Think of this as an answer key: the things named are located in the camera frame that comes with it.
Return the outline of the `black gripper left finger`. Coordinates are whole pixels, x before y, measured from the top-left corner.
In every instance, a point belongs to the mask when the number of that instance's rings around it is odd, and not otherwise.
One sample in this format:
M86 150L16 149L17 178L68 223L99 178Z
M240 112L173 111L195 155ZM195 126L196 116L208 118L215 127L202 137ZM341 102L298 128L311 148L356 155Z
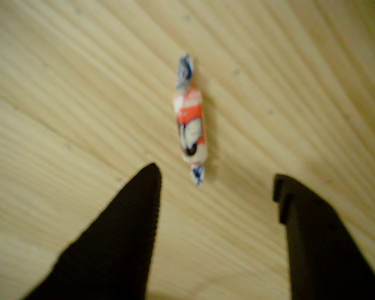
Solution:
M161 184L156 164L142 168L25 298L145 299Z

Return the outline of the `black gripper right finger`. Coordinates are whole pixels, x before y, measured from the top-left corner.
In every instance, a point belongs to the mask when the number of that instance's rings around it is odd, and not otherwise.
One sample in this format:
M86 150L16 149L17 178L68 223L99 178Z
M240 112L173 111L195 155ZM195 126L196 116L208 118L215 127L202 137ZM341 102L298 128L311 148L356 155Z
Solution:
M301 182L274 177L292 299L375 299L375 274L334 208Z

